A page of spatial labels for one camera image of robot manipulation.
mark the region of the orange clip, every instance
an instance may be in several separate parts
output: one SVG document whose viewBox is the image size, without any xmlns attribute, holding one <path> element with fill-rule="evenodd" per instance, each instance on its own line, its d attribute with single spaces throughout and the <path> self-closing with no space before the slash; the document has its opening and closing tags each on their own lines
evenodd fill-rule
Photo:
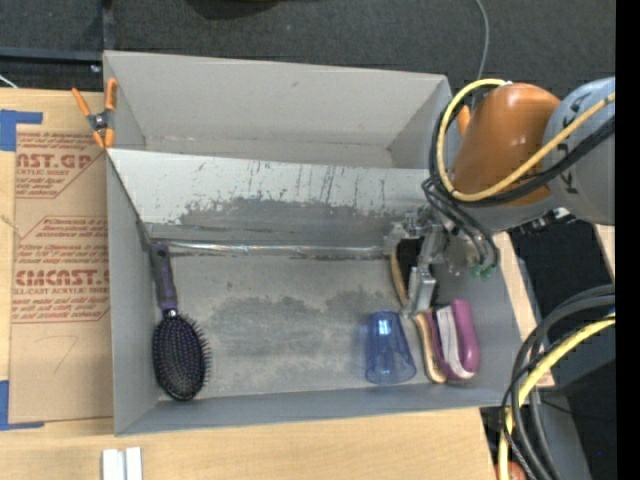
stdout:
<svg viewBox="0 0 640 480">
<path fill-rule="evenodd" d="M 80 112 L 82 112 L 82 115 L 89 121 L 89 125 L 93 130 L 93 138 L 101 149 L 112 147 L 115 141 L 115 133 L 113 128 L 111 128 L 111 120 L 116 110 L 118 87 L 118 82 L 115 78 L 108 80 L 105 91 L 105 110 L 100 114 L 92 114 L 80 92 L 76 88 L 71 89 L 71 93 L 76 99 Z"/>
</svg>

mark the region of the hairbrush handle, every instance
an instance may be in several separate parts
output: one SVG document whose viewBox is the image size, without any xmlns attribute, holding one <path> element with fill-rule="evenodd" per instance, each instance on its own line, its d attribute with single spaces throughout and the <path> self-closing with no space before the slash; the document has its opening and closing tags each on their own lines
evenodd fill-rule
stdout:
<svg viewBox="0 0 640 480">
<path fill-rule="evenodd" d="M 160 308 L 163 312 L 177 310 L 178 295 L 176 293 L 176 286 L 173 283 L 169 247 L 162 242 L 156 242 L 151 244 L 149 255 Z"/>
</svg>

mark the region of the gray bin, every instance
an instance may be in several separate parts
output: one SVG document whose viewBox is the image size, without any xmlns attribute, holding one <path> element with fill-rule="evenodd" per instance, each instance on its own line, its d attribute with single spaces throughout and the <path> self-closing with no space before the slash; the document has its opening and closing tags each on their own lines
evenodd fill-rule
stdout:
<svg viewBox="0 0 640 480">
<path fill-rule="evenodd" d="M 404 320 L 418 374 L 365 379 L 370 313 L 398 310 L 391 223 L 425 199 L 444 76 L 107 52 L 119 83 L 108 150 L 116 434 L 498 405 L 520 333 L 504 275 L 436 269 L 439 298 L 470 301 L 481 363 L 434 385 Z M 161 312 L 137 223 L 175 247 L 179 311 L 212 350 L 210 379 L 176 402 L 157 385 Z"/>
</svg>

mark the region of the hairbrush bristles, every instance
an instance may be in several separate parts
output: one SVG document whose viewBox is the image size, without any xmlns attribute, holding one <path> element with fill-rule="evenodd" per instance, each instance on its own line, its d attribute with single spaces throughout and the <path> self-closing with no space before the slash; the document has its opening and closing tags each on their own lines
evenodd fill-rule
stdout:
<svg viewBox="0 0 640 480">
<path fill-rule="evenodd" d="M 153 333 L 153 368 L 172 398 L 194 398 L 207 381 L 210 349 L 197 324 L 168 312 Z"/>
</svg>

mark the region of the white object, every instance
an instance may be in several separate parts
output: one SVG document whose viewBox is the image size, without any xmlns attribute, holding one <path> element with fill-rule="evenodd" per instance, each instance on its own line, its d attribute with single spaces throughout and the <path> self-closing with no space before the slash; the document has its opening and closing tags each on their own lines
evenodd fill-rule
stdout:
<svg viewBox="0 0 640 480">
<path fill-rule="evenodd" d="M 142 480 L 142 450 L 138 447 L 102 452 L 102 480 Z"/>
</svg>

